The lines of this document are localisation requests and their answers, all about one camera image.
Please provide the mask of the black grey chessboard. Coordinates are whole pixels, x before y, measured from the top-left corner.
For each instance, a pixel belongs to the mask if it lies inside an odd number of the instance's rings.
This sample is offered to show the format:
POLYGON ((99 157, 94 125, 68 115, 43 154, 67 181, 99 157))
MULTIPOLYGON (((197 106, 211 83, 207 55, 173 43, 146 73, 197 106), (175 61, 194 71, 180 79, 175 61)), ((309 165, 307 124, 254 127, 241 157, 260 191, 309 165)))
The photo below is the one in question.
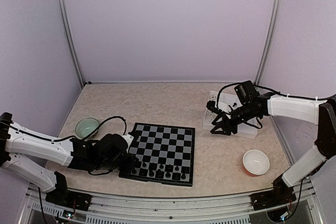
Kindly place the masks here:
POLYGON ((134 168, 138 170, 138 173, 131 173, 129 176, 121 178, 184 187, 193 185, 195 128, 136 123, 132 132, 139 136, 129 148, 129 154, 133 154, 139 159, 134 168), (143 162, 147 163, 146 168, 142 167, 143 162), (150 163, 157 164, 156 169, 153 170, 153 177, 149 176, 150 163), (160 164, 164 165, 163 169, 159 169, 160 164), (167 170, 168 164, 173 166, 172 171, 167 170), (176 166, 180 167, 179 171, 175 171, 176 166), (190 168, 190 172, 185 173, 185 180, 181 180, 181 175, 184 173, 183 167, 190 168), (140 175, 140 169, 147 170, 145 176, 140 175), (162 171, 162 178, 155 176, 157 170, 162 171), (171 173, 170 178, 165 176, 166 172, 171 173))

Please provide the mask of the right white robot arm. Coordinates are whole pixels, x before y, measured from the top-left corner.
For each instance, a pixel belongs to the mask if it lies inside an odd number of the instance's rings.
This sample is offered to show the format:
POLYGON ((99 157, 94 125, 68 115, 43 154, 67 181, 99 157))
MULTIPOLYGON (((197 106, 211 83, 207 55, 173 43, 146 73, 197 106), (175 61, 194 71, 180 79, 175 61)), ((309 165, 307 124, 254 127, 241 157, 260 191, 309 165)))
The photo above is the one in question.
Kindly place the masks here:
POLYGON ((289 189, 335 157, 335 95, 308 98, 283 94, 252 81, 222 87, 207 109, 216 114, 211 133, 237 134, 241 124, 271 117, 295 162, 273 182, 269 201, 281 204, 289 189))

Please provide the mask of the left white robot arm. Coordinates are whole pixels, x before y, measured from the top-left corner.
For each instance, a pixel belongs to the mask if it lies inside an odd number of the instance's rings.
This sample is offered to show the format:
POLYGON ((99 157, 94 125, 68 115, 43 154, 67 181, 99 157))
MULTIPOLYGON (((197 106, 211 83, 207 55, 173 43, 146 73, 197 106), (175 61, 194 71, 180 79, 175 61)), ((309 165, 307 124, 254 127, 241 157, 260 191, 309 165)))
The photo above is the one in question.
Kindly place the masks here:
POLYGON ((52 137, 27 129, 12 120, 12 114, 1 114, 1 168, 9 170, 51 192, 60 204, 73 201, 64 175, 52 172, 32 161, 32 157, 57 163, 69 169, 85 171, 91 176, 106 175, 114 170, 130 174, 138 158, 129 152, 132 133, 106 134, 99 140, 80 140, 76 136, 52 137))

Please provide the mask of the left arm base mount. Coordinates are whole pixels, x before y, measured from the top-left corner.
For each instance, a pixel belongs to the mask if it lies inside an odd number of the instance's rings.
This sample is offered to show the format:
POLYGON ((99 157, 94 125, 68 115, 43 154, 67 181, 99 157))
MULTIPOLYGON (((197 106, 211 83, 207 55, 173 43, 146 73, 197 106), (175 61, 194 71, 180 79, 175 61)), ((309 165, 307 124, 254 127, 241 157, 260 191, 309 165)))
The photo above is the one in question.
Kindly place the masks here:
POLYGON ((92 196, 90 194, 75 191, 52 191, 47 193, 46 201, 55 205, 71 208, 73 210, 88 211, 92 196))

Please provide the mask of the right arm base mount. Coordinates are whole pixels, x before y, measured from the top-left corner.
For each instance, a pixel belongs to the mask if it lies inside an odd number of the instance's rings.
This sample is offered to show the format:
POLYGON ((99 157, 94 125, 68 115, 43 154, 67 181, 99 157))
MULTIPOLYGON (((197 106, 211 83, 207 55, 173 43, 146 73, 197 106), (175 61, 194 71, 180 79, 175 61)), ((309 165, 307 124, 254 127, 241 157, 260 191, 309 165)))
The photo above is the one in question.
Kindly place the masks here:
POLYGON ((273 190, 254 193, 250 196, 251 205, 254 210, 262 210, 295 201, 295 193, 276 196, 273 190))

